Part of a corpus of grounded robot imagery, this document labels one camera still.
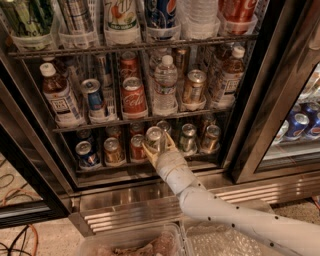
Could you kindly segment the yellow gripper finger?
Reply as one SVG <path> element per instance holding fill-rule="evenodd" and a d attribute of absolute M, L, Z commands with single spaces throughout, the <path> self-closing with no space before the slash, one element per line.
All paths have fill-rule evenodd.
<path fill-rule="evenodd" d="M 153 167 L 156 167 L 159 153 L 155 149 L 150 148 L 145 142 L 142 143 L 142 146 L 149 162 Z"/>
<path fill-rule="evenodd" d="M 168 151 L 176 151 L 176 145 L 171 136 L 168 133 L 165 133 L 166 136 L 166 149 Z"/>

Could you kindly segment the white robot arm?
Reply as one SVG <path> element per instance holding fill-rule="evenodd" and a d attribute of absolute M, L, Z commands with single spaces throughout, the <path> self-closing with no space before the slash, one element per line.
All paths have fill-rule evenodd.
<path fill-rule="evenodd" d="M 190 170 L 170 135 L 155 127 L 143 148 L 188 217 L 225 224 L 288 256 L 320 256 L 320 226 L 230 204 L 209 192 Z"/>

